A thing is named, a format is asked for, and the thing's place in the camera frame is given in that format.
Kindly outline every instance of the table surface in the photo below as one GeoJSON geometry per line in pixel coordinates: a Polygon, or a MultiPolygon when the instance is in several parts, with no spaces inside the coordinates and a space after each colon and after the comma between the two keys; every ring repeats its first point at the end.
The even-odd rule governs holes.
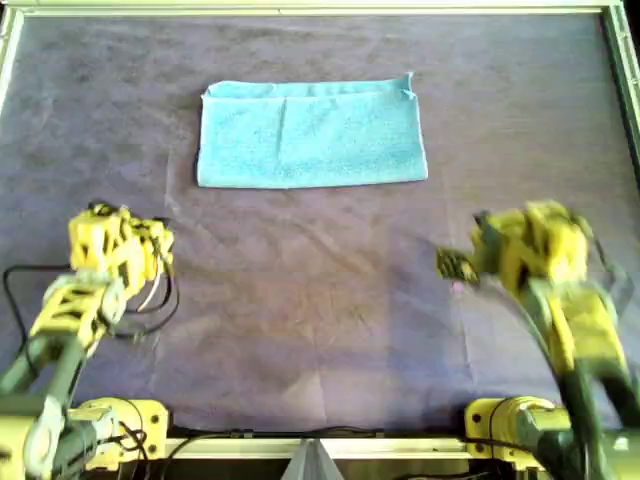
{"type": "MultiPolygon", "coordinates": [[[[105,340],[78,398],[154,398],[192,428],[441,429],[482,395],[557,391],[522,322],[453,292],[439,244],[471,215],[555,198],[637,279],[640,205],[595,16],[28,18],[0,118],[0,259],[62,263],[93,198],[173,219],[182,302],[105,340]],[[415,71],[424,182],[196,187],[200,95],[220,80],[415,71]]],[[[34,318],[48,275],[16,277],[34,318]]],[[[640,351],[637,298],[623,341],[640,351]]],[[[18,346],[0,303],[1,365],[18,346]]]]}

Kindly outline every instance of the wire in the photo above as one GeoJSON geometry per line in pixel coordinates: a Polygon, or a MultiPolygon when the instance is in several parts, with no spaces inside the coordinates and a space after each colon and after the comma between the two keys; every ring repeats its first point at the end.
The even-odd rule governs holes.
{"type": "Polygon", "coordinates": [[[205,440],[207,438],[229,438],[229,434],[228,433],[207,433],[204,435],[198,435],[197,437],[191,437],[191,438],[187,438],[186,440],[182,441],[181,443],[178,444],[178,446],[176,448],[174,448],[171,453],[169,455],[167,455],[167,458],[164,461],[164,464],[162,465],[162,470],[160,472],[160,477],[159,480],[164,480],[165,476],[167,474],[167,470],[169,468],[169,465],[171,464],[171,462],[173,461],[173,459],[175,458],[175,456],[178,454],[178,452],[180,450],[182,450],[183,448],[185,448],[187,445],[196,442],[198,440],[205,440]]]}
{"type": "Polygon", "coordinates": [[[18,307],[18,302],[16,301],[13,292],[11,291],[11,284],[9,283],[9,278],[12,273],[15,272],[64,272],[68,271],[71,268],[69,264],[65,265],[25,265],[25,264],[17,264],[11,265],[7,267],[4,272],[2,272],[2,288],[4,290],[5,297],[7,302],[9,303],[9,309],[11,310],[11,314],[13,319],[18,326],[18,330],[20,331],[20,347],[18,348],[18,354],[24,350],[25,358],[27,360],[27,364],[29,365],[29,370],[31,371],[31,376],[35,379],[38,377],[39,372],[38,368],[33,363],[31,359],[31,354],[29,353],[29,333],[27,331],[27,326],[22,318],[22,313],[20,313],[20,308],[18,307]]]}
{"type": "Polygon", "coordinates": [[[474,480],[476,478],[484,477],[485,475],[489,475],[489,472],[442,473],[438,475],[420,473],[402,475],[400,477],[396,477],[394,480],[474,480]]]}
{"type": "MultiPolygon", "coordinates": [[[[144,448],[144,441],[147,438],[147,434],[144,432],[144,430],[142,430],[142,426],[141,426],[140,430],[134,431],[134,430],[131,430],[124,422],[118,422],[118,423],[120,424],[122,429],[125,432],[127,432],[127,435],[129,435],[129,437],[135,442],[137,450],[140,453],[142,453],[142,457],[144,458],[144,461],[146,462],[144,479],[148,480],[151,477],[151,465],[149,463],[149,455],[147,455],[147,451],[144,448]],[[144,435],[142,440],[140,438],[138,438],[138,435],[136,435],[137,432],[142,432],[142,434],[144,435]]],[[[120,446],[125,451],[127,451],[127,448],[124,447],[122,444],[120,446]]]]}
{"type": "Polygon", "coordinates": [[[153,285],[151,286],[151,290],[147,294],[147,298],[136,308],[136,311],[142,312],[144,308],[149,304],[153,296],[156,294],[156,290],[158,290],[158,285],[160,285],[160,259],[156,259],[156,276],[153,279],[153,285]]]}
{"type": "Polygon", "coordinates": [[[20,308],[18,307],[18,303],[16,302],[15,297],[13,296],[13,292],[11,291],[11,286],[9,284],[9,278],[12,273],[15,272],[64,272],[71,268],[71,265],[11,265],[7,267],[2,273],[2,288],[4,289],[4,294],[7,297],[7,301],[9,302],[9,308],[11,309],[11,313],[13,314],[13,318],[16,321],[18,329],[20,330],[20,336],[22,337],[22,342],[20,345],[20,349],[24,347],[29,339],[29,334],[27,332],[27,327],[22,318],[22,314],[20,313],[20,308]]]}
{"type": "Polygon", "coordinates": [[[468,443],[479,443],[487,446],[511,448],[512,450],[518,450],[519,452],[535,456],[535,452],[533,450],[517,443],[503,442],[502,440],[489,440],[480,437],[464,437],[463,440],[468,443]]]}
{"type": "MultiPolygon", "coordinates": [[[[167,269],[167,282],[168,282],[167,291],[169,292],[169,295],[170,295],[171,291],[175,290],[175,305],[173,306],[169,314],[164,319],[162,319],[161,321],[159,321],[158,323],[150,327],[141,328],[140,330],[131,331],[131,332],[114,331],[113,336],[115,338],[120,340],[137,341],[142,337],[150,335],[151,333],[157,332],[161,328],[164,328],[174,318],[176,312],[178,311],[178,307],[180,306],[180,288],[178,287],[178,280],[176,279],[176,277],[168,272],[169,270],[167,269]]],[[[150,312],[149,310],[145,310],[139,313],[150,313],[150,312]]]]}
{"type": "MultiPolygon", "coordinates": [[[[121,398],[121,397],[111,397],[111,398],[113,398],[114,400],[119,400],[121,402],[126,402],[129,405],[131,405],[133,407],[133,409],[136,411],[136,413],[138,414],[138,419],[140,420],[140,430],[144,431],[144,418],[142,417],[142,412],[140,411],[138,406],[135,403],[133,403],[131,400],[129,400],[128,398],[121,398]]],[[[140,453],[138,453],[138,459],[136,461],[136,466],[133,468],[133,472],[131,473],[130,480],[133,480],[135,478],[136,472],[138,471],[138,465],[139,464],[140,464],[140,453]]]]}

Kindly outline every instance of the blue towel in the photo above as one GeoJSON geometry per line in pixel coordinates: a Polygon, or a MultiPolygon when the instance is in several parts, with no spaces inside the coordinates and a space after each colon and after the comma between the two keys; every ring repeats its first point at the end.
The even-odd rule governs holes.
{"type": "Polygon", "coordinates": [[[211,85],[202,96],[198,184],[303,188],[427,178],[411,76],[211,85]]]}

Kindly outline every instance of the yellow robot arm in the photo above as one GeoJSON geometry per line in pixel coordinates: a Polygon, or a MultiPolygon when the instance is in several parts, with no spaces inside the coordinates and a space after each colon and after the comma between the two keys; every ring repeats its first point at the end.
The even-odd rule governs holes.
{"type": "MultiPolygon", "coordinates": [[[[553,201],[496,215],[484,212],[476,223],[473,251],[439,249],[438,270],[445,278],[474,285],[484,276],[500,280],[522,307],[566,410],[530,397],[478,400],[467,409],[468,434],[524,443],[558,478],[622,478],[615,468],[620,462],[605,454],[613,440],[602,431],[592,384],[602,384],[624,427],[640,427],[640,402],[611,296],[587,278],[593,237],[588,223],[553,201]]],[[[491,449],[492,456],[496,452],[506,460],[520,455],[508,445],[491,449]]],[[[522,468],[538,465],[526,455],[517,460],[522,468]]]]}
{"type": "Polygon", "coordinates": [[[95,203],[69,222],[69,235],[74,272],[49,286],[26,345],[0,376],[0,479],[80,471],[102,442],[126,436],[122,419],[137,421],[131,405],[152,411],[154,428],[165,434],[167,412],[157,402],[94,401],[78,410],[70,407],[82,368],[104,335],[136,337],[116,329],[127,301],[147,281],[154,280],[155,286],[163,273],[171,292],[173,234],[163,220],[95,203]],[[48,386],[30,390],[47,365],[54,367],[48,386]]]}

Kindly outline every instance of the white frame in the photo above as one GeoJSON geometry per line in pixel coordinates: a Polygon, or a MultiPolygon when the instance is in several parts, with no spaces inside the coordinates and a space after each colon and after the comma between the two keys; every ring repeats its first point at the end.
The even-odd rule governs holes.
{"type": "MultiPolygon", "coordinates": [[[[0,113],[27,17],[184,15],[599,14],[616,77],[634,167],[640,158],[640,69],[620,0],[5,0],[0,25],[0,113]]],[[[168,439],[169,454],[183,439],[168,439]]],[[[176,458],[291,458],[300,439],[197,440],[176,458]]],[[[455,437],[323,439],[335,459],[470,459],[455,437]]]]}

